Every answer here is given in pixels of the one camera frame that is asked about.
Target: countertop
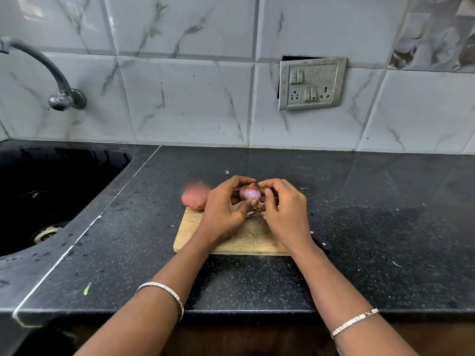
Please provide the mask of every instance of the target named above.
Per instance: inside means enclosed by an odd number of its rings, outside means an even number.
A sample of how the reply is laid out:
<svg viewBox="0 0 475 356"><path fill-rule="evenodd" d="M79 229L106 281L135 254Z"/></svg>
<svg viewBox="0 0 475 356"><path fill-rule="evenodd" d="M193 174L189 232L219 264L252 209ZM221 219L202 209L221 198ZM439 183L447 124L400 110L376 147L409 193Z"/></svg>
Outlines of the countertop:
<svg viewBox="0 0 475 356"><path fill-rule="evenodd" d="M226 170L302 191L330 260L387 319L475 319L475 156L93 146L132 161L55 237L0 258L0 312L24 326L116 312L173 257L183 186ZM184 322L321 322L290 257L211 255L185 309Z"/></svg>

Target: electrical switch panel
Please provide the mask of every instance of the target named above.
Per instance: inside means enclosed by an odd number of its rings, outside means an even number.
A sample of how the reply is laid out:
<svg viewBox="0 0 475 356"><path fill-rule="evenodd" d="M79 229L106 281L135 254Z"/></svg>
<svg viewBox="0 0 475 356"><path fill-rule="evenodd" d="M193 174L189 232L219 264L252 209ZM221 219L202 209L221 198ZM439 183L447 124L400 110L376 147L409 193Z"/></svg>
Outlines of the electrical switch panel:
<svg viewBox="0 0 475 356"><path fill-rule="evenodd" d="M345 68L346 57L282 61L279 110L337 106Z"/></svg>

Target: bracelet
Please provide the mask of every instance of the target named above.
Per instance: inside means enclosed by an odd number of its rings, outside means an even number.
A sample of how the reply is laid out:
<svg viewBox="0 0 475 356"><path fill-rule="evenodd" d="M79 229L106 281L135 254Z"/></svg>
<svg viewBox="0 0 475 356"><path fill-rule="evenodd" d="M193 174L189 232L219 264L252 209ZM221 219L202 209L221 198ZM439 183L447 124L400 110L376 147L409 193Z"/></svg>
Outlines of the bracelet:
<svg viewBox="0 0 475 356"><path fill-rule="evenodd" d="M343 325L338 327L334 332L332 332L330 336L333 339L333 338L335 338L336 335L338 335L344 329L350 327L351 325L357 323L358 321L363 320L366 317L370 317L371 315L377 314L378 312L379 312L378 309L372 309L370 311L366 311L366 312L362 313L361 315L358 315L357 317L352 318L350 321L345 322Z"/></svg>
<svg viewBox="0 0 475 356"><path fill-rule="evenodd" d="M143 283L142 285L139 286L139 288L137 289L135 294L137 294L141 289L143 289L144 287L147 287L147 286L160 287L161 289L164 289L165 291L169 292L170 295L175 297L175 300L178 302L178 305L180 306L180 309L181 309L181 315L180 315L180 318L178 319L178 322L180 322L181 318L183 317L183 314L185 313L185 308L183 307L183 302L181 302L181 300L180 300L180 296L178 296L177 293L175 291L173 291L170 287L165 286L162 283L158 283L158 282Z"/></svg>

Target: sink drain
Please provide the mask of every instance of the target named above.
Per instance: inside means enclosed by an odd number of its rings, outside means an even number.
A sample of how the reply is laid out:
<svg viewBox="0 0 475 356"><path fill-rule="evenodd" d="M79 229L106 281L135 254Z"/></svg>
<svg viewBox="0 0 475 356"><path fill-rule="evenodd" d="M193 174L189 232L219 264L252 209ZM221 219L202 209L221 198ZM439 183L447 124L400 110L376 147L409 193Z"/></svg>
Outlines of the sink drain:
<svg viewBox="0 0 475 356"><path fill-rule="evenodd" d="M44 228L43 230L40 230L35 237L33 238L33 242L35 244L39 244L40 242L43 242L46 239L49 239L51 236L54 234L58 233L61 231L63 228L60 226L49 226Z"/></svg>

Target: person's right hand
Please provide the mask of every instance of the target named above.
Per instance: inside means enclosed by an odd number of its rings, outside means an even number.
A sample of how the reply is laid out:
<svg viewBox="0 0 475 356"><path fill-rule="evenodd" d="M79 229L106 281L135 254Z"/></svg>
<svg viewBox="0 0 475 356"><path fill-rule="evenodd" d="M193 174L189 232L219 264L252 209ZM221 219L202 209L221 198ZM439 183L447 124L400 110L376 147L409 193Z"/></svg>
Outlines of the person's right hand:
<svg viewBox="0 0 475 356"><path fill-rule="evenodd" d="M265 220L282 245L293 253L312 242L308 225L307 198L287 180L272 178L258 184L265 192ZM279 195L279 208L270 187Z"/></svg>

